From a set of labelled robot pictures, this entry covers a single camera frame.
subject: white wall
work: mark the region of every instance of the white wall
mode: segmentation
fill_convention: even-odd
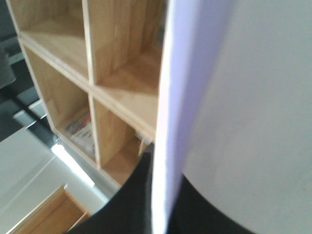
[[[257,233],[311,233],[312,1],[237,1],[230,22],[184,173]]]
[[[0,213],[6,199],[18,194],[53,157],[26,129],[0,142]]]

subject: wooden panel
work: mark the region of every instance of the wooden panel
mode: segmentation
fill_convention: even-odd
[[[88,213],[79,208],[63,186],[39,204],[9,234],[61,234]]]
[[[66,14],[68,0],[7,0],[16,31],[54,16]]]
[[[76,199],[68,190],[64,189],[64,192],[66,196],[84,213],[87,214],[88,217],[90,217],[90,213],[87,211],[86,207],[83,206],[79,200]]]
[[[88,106],[87,94],[25,48],[54,126]]]
[[[89,217],[90,217],[90,215],[89,215],[88,213],[84,213],[84,214],[77,220],[77,222],[73,224],[73,226],[72,226],[69,230],[71,230],[73,227],[79,225],[80,223],[83,223],[83,222],[86,221]]]
[[[140,140],[136,137],[119,151],[108,163],[102,166],[102,168],[114,178],[120,185],[123,185],[129,178],[137,163],[138,150]]]
[[[97,164],[97,168],[101,169],[101,156],[100,156],[100,142],[98,140],[98,128],[97,128],[97,119],[96,119],[96,110],[95,110],[95,100],[94,97],[89,94],[89,106],[90,106],[90,115],[92,121],[92,131],[94,138],[94,150],[95,150],[95,161]]]
[[[58,206],[30,234],[61,234],[72,227],[83,212],[69,198]]]
[[[148,11],[152,17],[158,16],[153,13],[157,6],[161,4]],[[144,35],[151,37],[151,33],[143,33],[151,21],[145,21],[147,0],[83,0],[83,13],[91,83],[99,83],[136,58],[142,51]]]
[[[81,8],[72,14],[82,17]],[[20,40],[66,76],[88,79],[83,24],[70,15],[59,16],[21,31]]]
[[[91,92],[117,116],[155,139],[161,49],[152,47],[103,80]]]
[[[94,101],[100,163],[105,165],[135,135],[134,130],[114,113]]]
[[[51,196],[38,205],[28,216],[26,216],[16,227],[10,231],[10,234],[30,233],[38,226],[51,211],[55,210],[67,199],[63,187],[58,188]]]
[[[68,2],[69,15],[83,25],[82,2],[81,0],[70,0]]]

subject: cubby shelf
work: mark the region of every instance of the cubby shelf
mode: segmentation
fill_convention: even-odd
[[[6,0],[51,129],[123,184],[154,141],[163,0]],[[95,155],[67,127],[90,112]]]
[[[99,101],[150,140],[155,139],[161,48],[153,46],[93,89]]]

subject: wooden cabinet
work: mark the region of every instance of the wooden cabinet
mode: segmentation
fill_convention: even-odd
[[[119,184],[154,141],[162,0],[7,0],[52,130]],[[90,112],[95,155],[66,127]]]

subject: shelf compartment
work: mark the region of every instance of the shelf compartment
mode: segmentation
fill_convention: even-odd
[[[95,156],[72,140],[66,130],[70,124],[90,112],[88,94],[27,47],[24,50],[34,84],[44,100],[51,129],[79,155],[87,155],[95,162]]]
[[[103,105],[151,141],[156,134],[160,61],[161,48],[153,46],[92,90]]]
[[[164,0],[82,2],[92,84],[156,43]]]
[[[115,181],[123,185],[139,162],[140,140],[133,137],[110,161],[102,165]]]
[[[10,1],[22,44],[64,75],[88,81],[80,0]]]
[[[138,162],[139,139],[127,123],[96,99],[90,100],[100,168],[123,184]]]

